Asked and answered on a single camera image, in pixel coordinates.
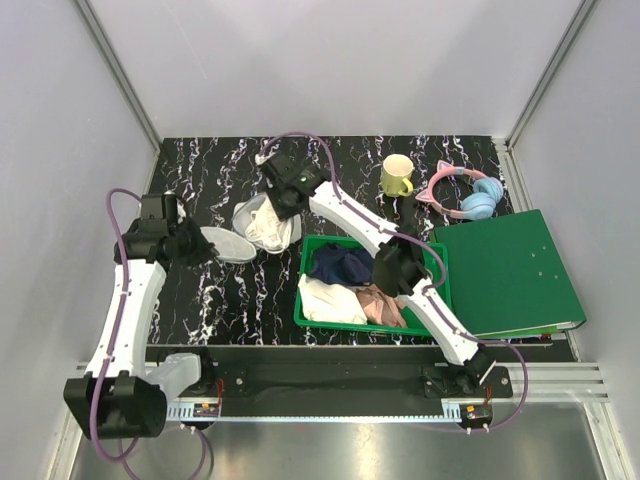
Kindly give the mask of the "white bra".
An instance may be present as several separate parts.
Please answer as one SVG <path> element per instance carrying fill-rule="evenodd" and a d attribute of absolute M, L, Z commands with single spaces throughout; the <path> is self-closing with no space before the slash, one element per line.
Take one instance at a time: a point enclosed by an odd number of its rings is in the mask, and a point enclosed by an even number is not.
<path fill-rule="evenodd" d="M 270 253 L 281 253 L 291 243 L 293 220 L 281 220 L 271 202 L 265 200 L 250 212 L 249 224 L 244 228 L 245 238 Z"/>

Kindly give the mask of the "white mesh laundry bag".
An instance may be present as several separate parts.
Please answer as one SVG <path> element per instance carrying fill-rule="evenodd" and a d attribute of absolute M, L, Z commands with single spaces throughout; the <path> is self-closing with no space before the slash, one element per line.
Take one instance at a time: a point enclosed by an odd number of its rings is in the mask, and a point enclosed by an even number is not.
<path fill-rule="evenodd" d="M 246 202 L 238 203 L 234 207 L 231 230 L 222 227 L 201 227 L 205 238 L 215 244 L 219 252 L 219 256 L 217 257 L 219 260 L 234 264 L 248 263 L 256 258 L 259 250 L 265 251 L 256 244 L 248 241 L 244 236 L 244 228 L 250 221 L 250 212 L 260 207 L 265 200 L 269 200 L 267 194 L 260 193 Z M 290 219 L 293 220 L 293 234 L 289 246 L 302 238 L 301 216 L 298 214 Z"/>

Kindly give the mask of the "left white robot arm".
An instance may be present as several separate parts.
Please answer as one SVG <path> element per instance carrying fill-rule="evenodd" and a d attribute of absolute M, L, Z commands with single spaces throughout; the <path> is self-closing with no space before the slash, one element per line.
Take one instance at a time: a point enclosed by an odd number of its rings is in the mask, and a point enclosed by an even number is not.
<path fill-rule="evenodd" d="M 155 304 L 171 267 L 205 264 L 217 251 L 177 194 L 145 194 L 138 201 L 138 217 L 116 233 L 114 290 L 98 346 L 83 376 L 67 380 L 63 390 L 93 442 L 156 437 L 172 401 L 187 389 L 206 395 L 216 382 L 214 369 L 193 353 L 171 354 L 146 368 Z"/>

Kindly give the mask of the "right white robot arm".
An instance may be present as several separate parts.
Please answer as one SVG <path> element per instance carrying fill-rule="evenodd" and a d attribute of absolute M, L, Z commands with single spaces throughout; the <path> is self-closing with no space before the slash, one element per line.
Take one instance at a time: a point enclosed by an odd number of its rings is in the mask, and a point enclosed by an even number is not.
<path fill-rule="evenodd" d="M 400 299 L 427 328 L 453 370 L 460 393 L 472 397 L 488 387 L 496 361 L 437 292 L 446 279 L 446 267 L 429 245 L 349 196 L 333 170 L 296 163 L 282 153 L 258 154 L 255 163 L 266 178 L 266 192 L 280 218 L 308 210 L 337 225 L 373 257 L 373 283 L 384 294 Z"/>

